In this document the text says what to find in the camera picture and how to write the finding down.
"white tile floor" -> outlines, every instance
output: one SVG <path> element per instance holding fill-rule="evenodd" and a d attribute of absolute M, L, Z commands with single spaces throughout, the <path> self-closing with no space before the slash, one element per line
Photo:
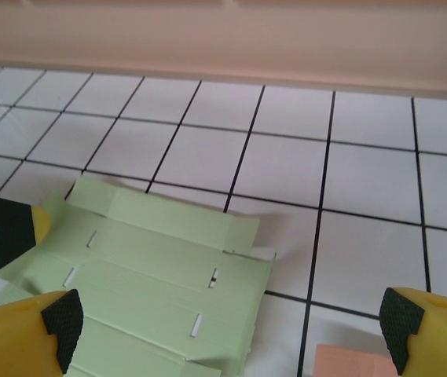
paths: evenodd
<path fill-rule="evenodd" d="M 261 219 L 247 377 L 311 376 L 318 343 L 386 353 L 386 287 L 447 295 L 447 101 L 1 68 L 0 196 L 80 174 Z"/>

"light green cardboard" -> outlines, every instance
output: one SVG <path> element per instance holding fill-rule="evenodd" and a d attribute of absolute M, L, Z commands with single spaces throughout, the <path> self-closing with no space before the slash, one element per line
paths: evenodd
<path fill-rule="evenodd" d="M 54 194 L 42 206 L 49 235 L 0 277 L 32 295 L 79 290 L 85 319 L 68 375 L 243 375 L 272 268 L 249 256 L 258 220 L 90 178 L 68 203 Z M 7 288 L 0 303 L 22 295 Z"/>

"peach wall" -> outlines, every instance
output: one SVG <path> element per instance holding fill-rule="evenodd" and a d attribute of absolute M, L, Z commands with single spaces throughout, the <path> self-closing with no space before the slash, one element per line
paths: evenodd
<path fill-rule="evenodd" d="M 447 96 L 447 6 L 0 5 L 0 61 Z"/>

